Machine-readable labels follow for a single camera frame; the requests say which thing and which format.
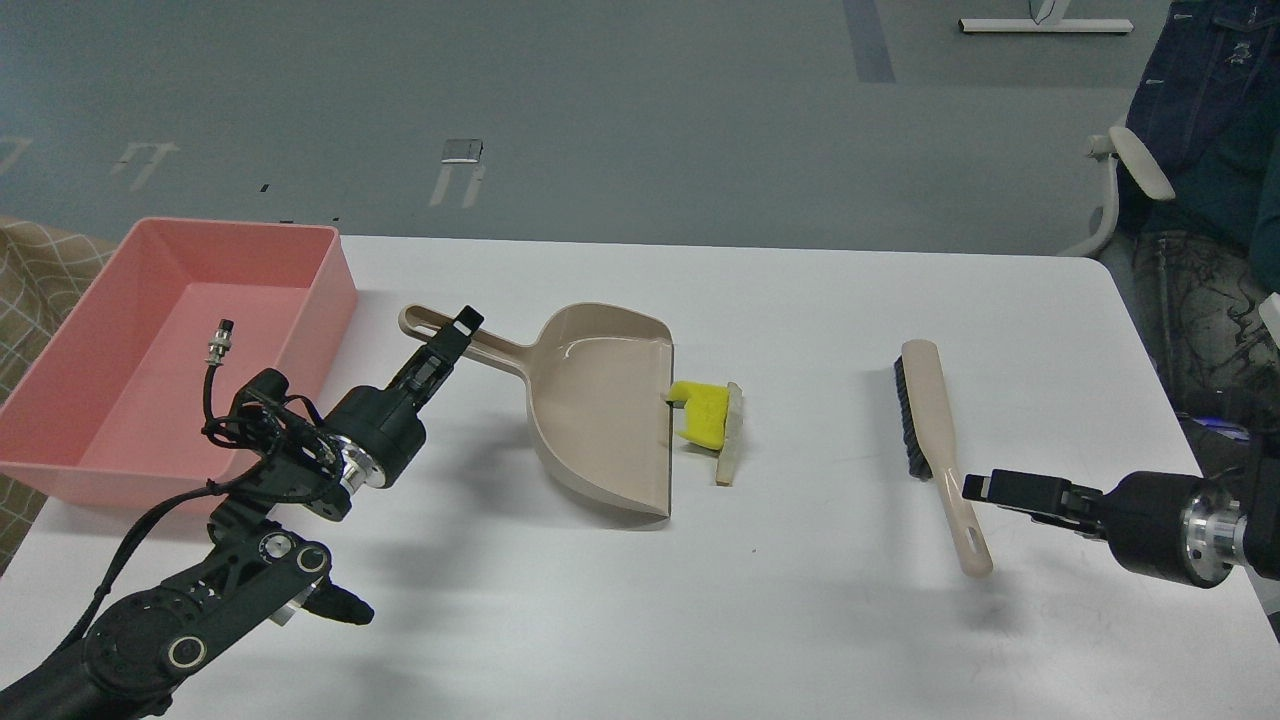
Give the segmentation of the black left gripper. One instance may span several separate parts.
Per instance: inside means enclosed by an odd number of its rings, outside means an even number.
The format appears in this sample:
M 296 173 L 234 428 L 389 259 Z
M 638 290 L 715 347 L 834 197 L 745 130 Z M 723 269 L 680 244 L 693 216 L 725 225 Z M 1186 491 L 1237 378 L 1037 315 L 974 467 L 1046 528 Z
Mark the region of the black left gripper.
M 485 316 L 463 306 L 454 316 L 415 307 L 415 325 L 435 324 L 434 334 L 384 388 L 356 386 L 325 415 L 325 428 L 356 447 L 372 468 L 362 482 L 385 489 L 399 479 L 425 445 L 419 411 L 434 396 L 480 331 Z

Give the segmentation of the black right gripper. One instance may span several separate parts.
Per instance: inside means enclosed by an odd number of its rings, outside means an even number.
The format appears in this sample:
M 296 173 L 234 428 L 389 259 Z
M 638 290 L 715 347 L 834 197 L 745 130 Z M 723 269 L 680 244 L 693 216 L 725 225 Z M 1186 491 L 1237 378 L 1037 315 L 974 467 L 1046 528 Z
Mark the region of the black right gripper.
M 1114 489 L 1065 478 L 993 469 L 968 474 L 963 497 L 1021 512 L 1033 521 L 1074 527 L 1103 541 L 1128 571 L 1199 589 L 1248 568 L 1248 518 L 1226 486 L 1201 477 L 1134 471 Z

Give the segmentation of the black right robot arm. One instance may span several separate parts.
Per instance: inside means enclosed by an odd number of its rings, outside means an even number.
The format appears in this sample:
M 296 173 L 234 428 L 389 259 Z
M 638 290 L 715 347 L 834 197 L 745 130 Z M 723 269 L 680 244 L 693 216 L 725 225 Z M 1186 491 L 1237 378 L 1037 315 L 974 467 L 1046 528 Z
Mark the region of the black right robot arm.
M 1251 584 L 1277 582 L 1277 427 L 1238 389 L 1170 404 L 1193 474 L 1138 470 L 1112 489 L 1061 477 L 995 469 L 970 474 L 963 496 L 1100 542 L 1124 570 L 1196 589 L 1234 569 Z

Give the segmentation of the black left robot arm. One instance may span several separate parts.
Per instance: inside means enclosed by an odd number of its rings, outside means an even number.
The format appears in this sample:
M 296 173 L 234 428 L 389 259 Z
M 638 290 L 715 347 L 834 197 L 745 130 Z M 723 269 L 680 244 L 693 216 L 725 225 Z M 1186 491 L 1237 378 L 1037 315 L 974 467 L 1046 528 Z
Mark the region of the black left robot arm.
M 92 600 L 58 647 L 3 691 L 5 719 L 160 716 L 174 691 L 266 620 L 303 611 L 366 625 L 372 607 L 332 579 L 332 551 L 273 519 L 301 506 L 342 520 L 355 492 L 387 488 L 425 443 L 420 411 L 477 338 L 483 315 L 463 307 L 429 332 L 387 386 L 357 386 L 333 410 L 289 391 L 268 368 L 216 415 L 214 380 L 230 347 L 223 322 L 209 345 L 202 433 L 218 447 L 247 448 L 255 464 L 232 480 L 166 498 L 125 533 Z M 159 584 L 108 602 L 147 534 L 170 511 L 216 498 L 209 553 Z

